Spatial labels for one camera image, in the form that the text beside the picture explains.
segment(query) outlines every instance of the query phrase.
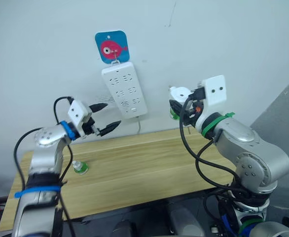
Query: green band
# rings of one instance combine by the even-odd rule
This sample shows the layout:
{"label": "green band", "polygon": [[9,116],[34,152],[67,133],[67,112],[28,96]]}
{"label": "green band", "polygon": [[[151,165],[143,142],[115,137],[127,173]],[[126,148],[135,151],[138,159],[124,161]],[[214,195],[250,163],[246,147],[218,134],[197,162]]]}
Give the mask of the green band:
{"label": "green band", "polygon": [[230,118],[232,117],[233,115],[235,115],[234,112],[231,112],[231,113],[227,113],[225,114],[225,116],[220,116],[218,118],[216,118],[214,121],[212,121],[211,123],[209,123],[202,131],[202,135],[203,137],[206,136],[207,132],[209,132],[210,129],[212,129],[213,127],[215,127],[220,121],[226,119],[226,118]]}
{"label": "green band", "polygon": [[239,235],[242,233],[242,231],[249,225],[254,224],[254,223],[261,223],[264,222],[262,219],[250,219],[247,220],[242,224],[242,226],[239,228]]}

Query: black wire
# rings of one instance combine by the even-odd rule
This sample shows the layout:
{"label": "black wire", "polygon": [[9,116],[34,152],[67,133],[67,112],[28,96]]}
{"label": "black wire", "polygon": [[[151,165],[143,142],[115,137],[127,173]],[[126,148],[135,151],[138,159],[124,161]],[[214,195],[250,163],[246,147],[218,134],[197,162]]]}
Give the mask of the black wire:
{"label": "black wire", "polygon": [[190,98],[188,97],[181,109],[181,112],[180,112],[180,134],[181,134],[181,139],[183,141],[183,144],[185,146],[185,148],[187,149],[187,151],[196,159],[196,162],[195,162],[195,166],[196,166],[196,169],[197,169],[197,172],[199,173],[199,175],[205,180],[207,181],[208,183],[212,184],[213,186],[215,187],[218,187],[218,188],[222,188],[222,189],[225,189],[225,190],[232,190],[232,191],[236,191],[236,192],[239,192],[239,193],[243,193],[246,197],[248,196],[248,192],[243,190],[243,189],[240,189],[240,188],[235,188],[235,187],[232,187],[232,186],[224,186],[224,185],[221,185],[221,184],[218,184],[214,181],[212,181],[211,179],[207,178],[203,173],[202,171],[200,170],[199,168],[199,162],[202,162],[206,165],[209,165],[209,166],[212,166],[214,168],[218,168],[218,169],[222,169],[222,170],[225,170],[229,173],[231,173],[234,178],[235,178],[235,181],[238,183],[240,182],[240,178],[239,176],[231,169],[227,168],[227,167],[224,167],[222,165],[218,165],[218,164],[215,164],[215,163],[212,163],[212,162],[209,162],[209,161],[206,161],[204,159],[201,159],[200,156],[201,154],[213,143],[213,140],[211,140],[208,144],[206,144],[199,152],[198,154],[195,154],[194,151],[190,148],[189,144],[187,143],[187,140],[185,138],[185,135],[184,135],[184,129],[183,129],[183,118],[184,118],[184,111],[185,111],[185,108],[187,107],[187,104],[189,102]]}
{"label": "black wire", "polygon": [[18,173],[20,174],[20,177],[21,177],[21,180],[22,180],[22,191],[25,189],[25,178],[24,178],[24,175],[23,175],[23,171],[20,167],[20,164],[18,163],[18,160],[17,160],[17,149],[20,145],[20,143],[22,142],[22,140],[27,136],[29,135],[30,133],[32,132],[35,132],[37,130],[40,130],[41,127],[39,128],[35,128],[33,130],[30,130],[28,131],[27,133],[25,133],[23,136],[21,136],[21,138],[17,141],[17,143],[15,144],[15,147],[14,147],[14,152],[13,152],[13,155],[14,155],[14,162],[15,162],[15,166],[17,168],[17,171]]}
{"label": "black wire", "polygon": [[[71,97],[70,96],[62,96],[62,97],[59,97],[58,99],[56,99],[55,102],[54,102],[54,115],[55,115],[55,119],[56,119],[57,124],[59,123],[59,119],[58,119],[58,116],[57,116],[57,109],[56,109],[57,103],[58,103],[58,101],[63,100],[63,99],[69,100],[69,98],[71,98]],[[61,175],[61,177],[59,179],[60,182],[62,182],[63,178],[65,177],[65,175],[66,175],[66,173],[67,173],[68,169],[70,168],[70,166],[72,164],[72,161],[73,161],[72,149],[71,149],[71,147],[69,145],[67,145],[67,147],[68,147],[68,150],[70,152],[70,161],[69,161],[67,167],[65,168],[64,172],[62,173],[62,175]]]}
{"label": "black wire", "polygon": [[66,209],[65,203],[64,203],[64,201],[63,201],[63,199],[62,199],[61,193],[59,193],[59,200],[60,200],[62,209],[63,209],[63,211],[65,212],[65,215],[66,215],[66,218],[67,218],[67,221],[68,221],[68,225],[69,225],[69,229],[70,229],[70,232],[71,232],[71,236],[72,236],[72,237],[75,237],[75,232],[74,232],[73,224],[72,224],[72,221],[71,221],[71,219],[70,219],[69,213],[68,213],[68,211],[67,211],[67,209]]}

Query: power outlet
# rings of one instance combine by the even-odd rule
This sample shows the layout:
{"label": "power outlet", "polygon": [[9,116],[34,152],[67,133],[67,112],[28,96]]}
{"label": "power outlet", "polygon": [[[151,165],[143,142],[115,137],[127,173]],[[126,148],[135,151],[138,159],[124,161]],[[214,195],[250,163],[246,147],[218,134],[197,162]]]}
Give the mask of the power outlet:
{"label": "power outlet", "polygon": [[103,69],[102,77],[126,119],[147,113],[145,99],[131,62]]}

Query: sticker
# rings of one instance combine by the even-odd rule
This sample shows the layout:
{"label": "sticker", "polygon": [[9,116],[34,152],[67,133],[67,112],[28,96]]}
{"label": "sticker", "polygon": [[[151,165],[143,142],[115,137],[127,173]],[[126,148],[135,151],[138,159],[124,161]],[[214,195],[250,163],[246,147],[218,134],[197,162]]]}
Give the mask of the sticker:
{"label": "sticker", "polygon": [[103,62],[110,64],[115,57],[121,63],[129,60],[127,37],[123,31],[99,32],[95,41]]}

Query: wooden table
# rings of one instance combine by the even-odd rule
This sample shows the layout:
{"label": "wooden table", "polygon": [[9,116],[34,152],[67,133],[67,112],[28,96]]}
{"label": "wooden table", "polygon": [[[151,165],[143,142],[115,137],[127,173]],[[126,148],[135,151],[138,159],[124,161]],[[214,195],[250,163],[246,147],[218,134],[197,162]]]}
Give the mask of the wooden table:
{"label": "wooden table", "polygon": [[[208,141],[194,129],[185,128],[186,137],[195,151]],[[71,218],[83,217],[130,205],[186,194],[211,188],[195,169],[194,158],[186,151],[178,129],[142,135],[126,136],[72,146],[74,159],[90,166],[84,175],[70,168],[65,176],[68,183],[62,195]],[[21,162],[27,174],[32,153],[26,153]],[[235,166],[222,157],[214,146],[203,158],[229,168]],[[65,168],[69,161],[64,151]],[[232,176],[201,164],[203,172],[212,180],[227,184]],[[0,231],[13,227],[18,200],[14,193],[21,189],[17,175],[14,179],[0,223]]]}

